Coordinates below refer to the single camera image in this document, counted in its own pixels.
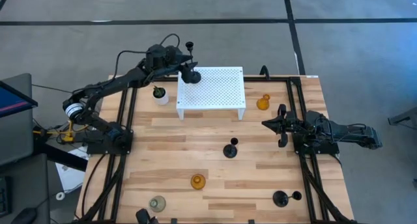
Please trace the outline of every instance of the small white pot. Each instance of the small white pot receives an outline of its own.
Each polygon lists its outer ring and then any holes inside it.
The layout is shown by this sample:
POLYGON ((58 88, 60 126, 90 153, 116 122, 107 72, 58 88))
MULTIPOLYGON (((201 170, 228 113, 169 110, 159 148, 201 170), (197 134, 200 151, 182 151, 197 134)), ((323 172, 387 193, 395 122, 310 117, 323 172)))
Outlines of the small white pot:
POLYGON ((165 90, 165 95, 162 98, 155 98, 155 96, 153 96, 153 97, 154 97, 155 102, 159 105, 168 104, 169 97, 168 97, 168 92, 166 90, 165 90))

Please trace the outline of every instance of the computer screen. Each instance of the computer screen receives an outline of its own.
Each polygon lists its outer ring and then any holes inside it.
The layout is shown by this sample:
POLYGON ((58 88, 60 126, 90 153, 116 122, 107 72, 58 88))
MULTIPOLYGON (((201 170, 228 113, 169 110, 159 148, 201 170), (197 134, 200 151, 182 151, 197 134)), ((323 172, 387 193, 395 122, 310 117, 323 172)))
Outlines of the computer screen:
POLYGON ((37 107, 38 103, 15 88, 0 81, 0 117, 37 107))

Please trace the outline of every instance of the potted plant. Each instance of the potted plant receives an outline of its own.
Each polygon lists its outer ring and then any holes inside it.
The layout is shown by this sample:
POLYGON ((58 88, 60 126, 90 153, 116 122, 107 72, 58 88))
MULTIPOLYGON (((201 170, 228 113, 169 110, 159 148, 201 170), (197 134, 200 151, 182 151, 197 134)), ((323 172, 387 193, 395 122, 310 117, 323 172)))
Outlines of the potted plant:
POLYGON ((159 105, 166 105, 168 104, 169 98, 168 93, 163 87, 154 86, 153 92, 154 100, 159 105))

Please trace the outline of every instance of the white paper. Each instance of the white paper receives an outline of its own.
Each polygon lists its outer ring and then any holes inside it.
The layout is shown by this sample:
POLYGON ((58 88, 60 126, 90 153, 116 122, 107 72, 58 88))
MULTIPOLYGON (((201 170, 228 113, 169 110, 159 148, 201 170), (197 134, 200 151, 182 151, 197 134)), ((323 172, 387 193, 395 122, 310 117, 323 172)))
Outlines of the white paper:
MULTIPOLYGON (((71 150, 68 153, 88 160, 89 158, 86 151, 87 147, 79 147, 78 149, 71 150)), ((55 165, 57 166, 59 178, 61 179, 61 184, 63 185, 65 193, 70 193, 82 185, 85 174, 83 171, 69 168, 68 166, 60 163, 55 163, 55 165)))

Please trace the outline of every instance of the floor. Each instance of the floor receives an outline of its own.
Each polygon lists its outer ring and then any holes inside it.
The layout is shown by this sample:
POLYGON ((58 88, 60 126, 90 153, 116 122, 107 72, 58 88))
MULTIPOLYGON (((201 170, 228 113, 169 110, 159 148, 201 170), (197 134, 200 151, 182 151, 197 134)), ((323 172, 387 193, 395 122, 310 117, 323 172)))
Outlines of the floor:
MULTIPOLYGON (((417 0, 291 0, 296 19, 415 18, 417 0)), ((6 0, 0 21, 287 18, 284 0, 6 0)), ((332 120, 377 129, 384 147, 341 144, 352 209, 362 223, 413 223, 417 212, 417 134, 387 117, 417 105, 416 23, 296 24, 307 75, 318 75, 332 120)), ((286 23, 211 25, 1 26, 0 78, 29 72, 33 83, 65 90, 106 79, 122 49, 147 49, 165 35, 193 41, 200 66, 243 66, 257 74, 298 74, 286 23)), ((119 73, 141 57, 126 55, 119 73)), ((33 89, 34 117, 66 120, 65 93, 33 89)), ((51 166, 50 189, 60 190, 51 166)), ((52 217, 70 221, 79 192, 52 202, 52 217)))

